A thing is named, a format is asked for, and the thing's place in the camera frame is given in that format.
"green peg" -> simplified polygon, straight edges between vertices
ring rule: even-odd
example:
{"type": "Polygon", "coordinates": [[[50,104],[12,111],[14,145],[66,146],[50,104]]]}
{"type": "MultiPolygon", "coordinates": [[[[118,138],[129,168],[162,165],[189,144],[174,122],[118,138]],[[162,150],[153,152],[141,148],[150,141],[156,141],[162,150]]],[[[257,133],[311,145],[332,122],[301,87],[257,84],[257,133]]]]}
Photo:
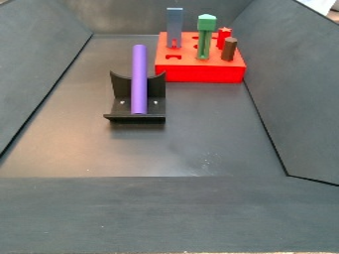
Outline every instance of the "green peg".
{"type": "Polygon", "coordinates": [[[206,60],[209,58],[209,46],[212,32],[216,30],[217,18],[213,15],[202,14],[197,20],[198,44],[197,44],[197,59],[206,60]]]}

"red block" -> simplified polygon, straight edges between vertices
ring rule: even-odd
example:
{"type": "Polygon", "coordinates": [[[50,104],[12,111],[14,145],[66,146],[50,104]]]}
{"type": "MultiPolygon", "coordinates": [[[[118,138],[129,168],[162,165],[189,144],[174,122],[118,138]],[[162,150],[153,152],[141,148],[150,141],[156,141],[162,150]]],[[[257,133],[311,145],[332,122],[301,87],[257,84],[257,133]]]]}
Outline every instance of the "red block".
{"type": "Polygon", "coordinates": [[[230,28],[220,28],[217,30],[217,49],[222,50],[225,38],[232,36],[232,29],[230,28]]]}
{"type": "Polygon", "coordinates": [[[217,33],[212,34],[210,51],[208,60],[197,60],[197,32],[184,32],[181,48],[169,49],[166,33],[158,35],[154,73],[165,71],[168,82],[218,82],[241,83],[247,65],[236,49],[232,61],[221,60],[221,51],[216,47],[217,33]]]}

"hole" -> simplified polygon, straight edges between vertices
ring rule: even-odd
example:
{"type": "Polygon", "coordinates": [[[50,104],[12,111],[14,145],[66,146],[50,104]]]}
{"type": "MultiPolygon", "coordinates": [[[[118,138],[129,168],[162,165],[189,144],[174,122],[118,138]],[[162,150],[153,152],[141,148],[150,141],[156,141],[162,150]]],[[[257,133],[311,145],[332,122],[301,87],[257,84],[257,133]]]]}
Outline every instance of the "hole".
{"type": "Polygon", "coordinates": [[[169,59],[177,59],[180,60],[182,57],[181,55],[165,55],[165,59],[169,60],[169,59]]]}

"purple cylinder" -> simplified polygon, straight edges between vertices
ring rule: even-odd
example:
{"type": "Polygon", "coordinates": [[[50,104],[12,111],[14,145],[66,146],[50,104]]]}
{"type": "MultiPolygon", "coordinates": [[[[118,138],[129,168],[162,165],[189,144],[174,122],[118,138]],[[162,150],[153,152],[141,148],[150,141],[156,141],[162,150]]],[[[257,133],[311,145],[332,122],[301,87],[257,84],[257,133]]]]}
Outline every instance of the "purple cylinder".
{"type": "Polygon", "coordinates": [[[130,114],[146,114],[146,47],[132,47],[130,114]]]}

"black bracket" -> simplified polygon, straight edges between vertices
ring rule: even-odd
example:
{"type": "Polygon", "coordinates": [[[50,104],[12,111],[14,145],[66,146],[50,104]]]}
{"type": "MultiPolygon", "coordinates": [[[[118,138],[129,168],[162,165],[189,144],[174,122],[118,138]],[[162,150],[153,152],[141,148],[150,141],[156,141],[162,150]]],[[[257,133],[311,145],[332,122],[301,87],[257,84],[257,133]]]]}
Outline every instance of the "black bracket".
{"type": "Polygon", "coordinates": [[[146,77],[146,114],[130,114],[130,78],[110,75],[113,101],[110,113],[102,117],[116,123],[165,122],[165,72],[146,77]]]}

